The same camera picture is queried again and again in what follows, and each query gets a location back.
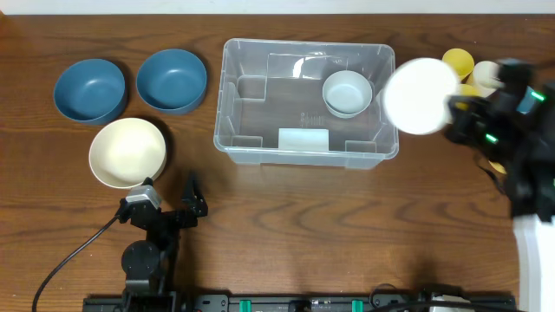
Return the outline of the cream plastic cup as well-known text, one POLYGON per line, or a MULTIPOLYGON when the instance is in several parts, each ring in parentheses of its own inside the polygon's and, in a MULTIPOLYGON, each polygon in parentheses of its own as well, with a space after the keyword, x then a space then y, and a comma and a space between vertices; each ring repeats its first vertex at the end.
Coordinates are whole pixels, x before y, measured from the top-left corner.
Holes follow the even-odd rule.
POLYGON ((502 87, 498 79, 500 65, 497 62, 483 61, 474 65, 467 78, 467 84, 478 90, 479 96, 488 97, 502 87))

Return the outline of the small white bowl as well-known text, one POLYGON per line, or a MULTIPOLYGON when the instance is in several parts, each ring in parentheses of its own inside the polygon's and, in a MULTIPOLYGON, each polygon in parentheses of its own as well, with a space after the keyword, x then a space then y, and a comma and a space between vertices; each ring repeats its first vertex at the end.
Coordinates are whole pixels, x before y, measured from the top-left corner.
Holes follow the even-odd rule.
POLYGON ((382 91, 382 104, 398 130, 428 135, 450 121, 447 102, 459 88, 458 75, 445 62, 417 58, 403 63, 391 75, 382 91))

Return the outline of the small grey bowl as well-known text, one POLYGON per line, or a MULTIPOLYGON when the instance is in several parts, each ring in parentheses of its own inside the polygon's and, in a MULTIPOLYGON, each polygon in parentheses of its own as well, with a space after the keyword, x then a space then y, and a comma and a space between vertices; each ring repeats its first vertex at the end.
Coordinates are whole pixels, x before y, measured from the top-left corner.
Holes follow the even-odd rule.
POLYGON ((330 75, 322 87, 323 101, 330 113, 341 119, 361 114, 374 99, 374 86, 363 75, 342 70, 330 75))

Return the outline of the light blue plastic cup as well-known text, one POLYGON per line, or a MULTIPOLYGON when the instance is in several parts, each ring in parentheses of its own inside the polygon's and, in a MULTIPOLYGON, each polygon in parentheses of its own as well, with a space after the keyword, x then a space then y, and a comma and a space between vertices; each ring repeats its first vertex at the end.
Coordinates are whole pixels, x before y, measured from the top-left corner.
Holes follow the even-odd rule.
POLYGON ((532 95, 533 92, 534 90, 531 87, 527 88, 524 98, 517 107, 517 111, 521 114, 528 114, 536 104, 536 99, 532 95))

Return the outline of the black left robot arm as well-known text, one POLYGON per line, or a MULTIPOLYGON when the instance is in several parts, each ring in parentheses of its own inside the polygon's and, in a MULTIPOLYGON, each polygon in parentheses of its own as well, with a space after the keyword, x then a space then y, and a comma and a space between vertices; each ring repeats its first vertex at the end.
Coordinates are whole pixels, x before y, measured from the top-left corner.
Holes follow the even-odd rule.
POLYGON ((150 178, 132 188, 121 200, 117 211, 120 223, 129 222, 146 232, 145 239, 131 243, 122 254, 126 292, 160 294, 168 285, 179 249, 180 231, 197 226, 198 219, 208 214, 195 174, 188 176, 180 201, 179 209, 162 211, 161 196, 150 178))

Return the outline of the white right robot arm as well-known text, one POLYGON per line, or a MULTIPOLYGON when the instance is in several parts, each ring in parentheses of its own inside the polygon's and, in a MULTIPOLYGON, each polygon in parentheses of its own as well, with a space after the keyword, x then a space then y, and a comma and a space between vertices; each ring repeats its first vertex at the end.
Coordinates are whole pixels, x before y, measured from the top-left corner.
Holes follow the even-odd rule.
POLYGON ((519 253, 519 307, 554 309, 554 84, 541 92, 529 84, 533 66, 499 63, 497 91, 482 98, 453 96, 446 138, 469 146, 504 167, 493 182, 510 201, 519 253))

